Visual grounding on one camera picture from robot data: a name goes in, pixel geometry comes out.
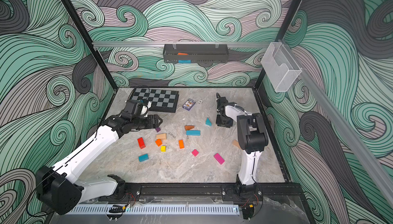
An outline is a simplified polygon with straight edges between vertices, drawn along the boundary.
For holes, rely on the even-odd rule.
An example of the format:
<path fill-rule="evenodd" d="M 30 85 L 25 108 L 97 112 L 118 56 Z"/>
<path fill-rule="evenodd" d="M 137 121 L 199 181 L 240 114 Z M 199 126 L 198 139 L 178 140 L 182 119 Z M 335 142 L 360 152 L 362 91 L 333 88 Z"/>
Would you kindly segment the teal triangle block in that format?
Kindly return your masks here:
<path fill-rule="evenodd" d="M 212 126 L 212 122 L 210 121 L 209 118 L 206 119 L 205 124 L 208 125 L 208 126 Z"/>

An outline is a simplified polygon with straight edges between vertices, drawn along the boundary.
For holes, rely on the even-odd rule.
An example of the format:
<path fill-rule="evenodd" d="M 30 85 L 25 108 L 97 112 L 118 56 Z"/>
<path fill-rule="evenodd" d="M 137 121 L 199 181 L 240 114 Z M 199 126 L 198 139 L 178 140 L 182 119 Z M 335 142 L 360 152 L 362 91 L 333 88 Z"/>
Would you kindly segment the natural wood long block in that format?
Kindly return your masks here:
<path fill-rule="evenodd" d="M 240 145 L 237 140 L 233 140 L 232 144 L 240 149 Z"/>

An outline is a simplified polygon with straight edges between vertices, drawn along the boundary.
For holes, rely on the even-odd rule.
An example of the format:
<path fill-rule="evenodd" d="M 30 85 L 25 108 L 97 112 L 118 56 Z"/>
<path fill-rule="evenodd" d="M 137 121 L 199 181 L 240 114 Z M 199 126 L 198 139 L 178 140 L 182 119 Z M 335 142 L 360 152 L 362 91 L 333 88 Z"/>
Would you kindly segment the orange rectangular block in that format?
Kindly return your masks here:
<path fill-rule="evenodd" d="M 179 148 L 184 149 L 184 141 L 183 140 L 179 140 Z"/>

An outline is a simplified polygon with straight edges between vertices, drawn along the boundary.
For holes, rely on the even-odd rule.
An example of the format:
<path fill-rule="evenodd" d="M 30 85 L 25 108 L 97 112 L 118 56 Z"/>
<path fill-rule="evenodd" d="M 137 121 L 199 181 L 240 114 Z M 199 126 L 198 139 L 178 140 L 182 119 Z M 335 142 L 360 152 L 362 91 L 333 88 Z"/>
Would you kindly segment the teal long block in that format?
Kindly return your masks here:
<path fill-rule="evenodd" d="M 201 131 L 200 130 L 187 130 L 186 135 L 187 136 L 200 136 Z"/>

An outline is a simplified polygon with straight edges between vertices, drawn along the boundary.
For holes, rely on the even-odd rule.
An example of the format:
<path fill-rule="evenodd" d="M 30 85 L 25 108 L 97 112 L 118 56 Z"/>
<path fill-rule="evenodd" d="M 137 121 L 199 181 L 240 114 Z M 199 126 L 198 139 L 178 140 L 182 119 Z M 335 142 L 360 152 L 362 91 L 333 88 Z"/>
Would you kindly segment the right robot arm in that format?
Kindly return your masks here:
<path fill-rule="evenodd" d="M 235 102 L 216 93 L 216 125 L 231 128 L 237 126 L 237 141 L 242 150 L 241 168 L 236 177 L 235 193 L 246 198 L 258 192 L 256 171 L 262 152 L 269 144 L 269 136 L 263 116 L 249 113 Z"/>

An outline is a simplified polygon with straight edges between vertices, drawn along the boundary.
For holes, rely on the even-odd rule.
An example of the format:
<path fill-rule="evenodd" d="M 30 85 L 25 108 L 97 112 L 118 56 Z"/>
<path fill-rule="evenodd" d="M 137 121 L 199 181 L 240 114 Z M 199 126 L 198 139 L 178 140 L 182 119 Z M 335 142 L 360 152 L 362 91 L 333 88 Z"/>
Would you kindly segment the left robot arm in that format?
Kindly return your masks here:
<path fill-rule="evenodd" d="M 79 177 L 104 150 L 129 132 L 155 129 L 163 120 L 157 115 L 106 119 L 86 142 L 52 167 L 43 166 L 35 174 L 37 198 L 55 213 L 64 215 L 86 200 L 109 196 L 122 200 L 126 195 L 125 181 L 113 174 L 102 180 L 82 182 Z"/>

